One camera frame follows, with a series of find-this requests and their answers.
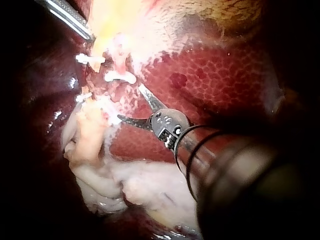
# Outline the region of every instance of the white surgical clip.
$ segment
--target white surgical clip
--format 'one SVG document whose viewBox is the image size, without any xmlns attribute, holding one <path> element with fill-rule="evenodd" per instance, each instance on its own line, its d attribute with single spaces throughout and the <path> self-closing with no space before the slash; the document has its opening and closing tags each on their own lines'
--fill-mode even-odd
<svg viewBox="0 0 320 240">
<path fill-rule="evenodd" d="M 104 63 L 106 59 L 103 56 L 87 56 L 83 53 L 80 53 L 79 55 L 75 56 L 75 59 L 78 63 L 81 64 L 87 64 L 89 62 L 98 62 L 98 63 Z"/>
<path fill-rule="evenodd" d="M 86 93 L 86 94 L 80 94 L 76 96 L 75 101 L 77 103 L 82 103 L 84 100 L 90 98 L 92 96 L 92 92 Z"/>
</svg>

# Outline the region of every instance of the red liver tissue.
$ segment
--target red liver tissue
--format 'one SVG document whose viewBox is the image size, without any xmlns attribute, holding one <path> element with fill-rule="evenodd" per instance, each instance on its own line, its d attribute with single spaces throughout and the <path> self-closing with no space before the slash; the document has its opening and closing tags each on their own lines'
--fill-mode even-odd
<svg viewBox="0 0 320 240">
<path fill-rule="evenodd" d="M 144 69 L 144 83 L 169 108 L 187 115 L 196 124 L 210 123 L 212 114 L 267 117 L 279 96 L 277 79 L 259 43 L 230 49 L 201 45 L 180 54 L 162 55 Z M 136 118 L 150 110 L 141 98 Z M 118 131 L 112 154 L 154 161 L 173 161 L 164 144 L 146 131 L 125 125 Z"/>
</svg>

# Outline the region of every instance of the dark red blood spot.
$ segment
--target dark red blood spot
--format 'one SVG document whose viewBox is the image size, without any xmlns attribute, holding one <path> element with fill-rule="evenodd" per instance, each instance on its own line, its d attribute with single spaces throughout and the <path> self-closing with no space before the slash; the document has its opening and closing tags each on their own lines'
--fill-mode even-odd
<svg viewBox="0 0 320 240">
<path fill-rule="evenodd" d="M 185 87 L 186 82 L 188 80 L 186 75 L 178 73 L 178 72 L 172 73 L 169 78 L 172 82 L 173 87 L 176 89 L 180 89 L 182 87 Z"/>
<path fill-rule="evenodd" d="M 201 68 L 198 68 L 195 72 L 195 74 L 198 76 L 200 79 L 204 79 L 207 75 L 204 73 L 204 71 Z"/>
</svg>

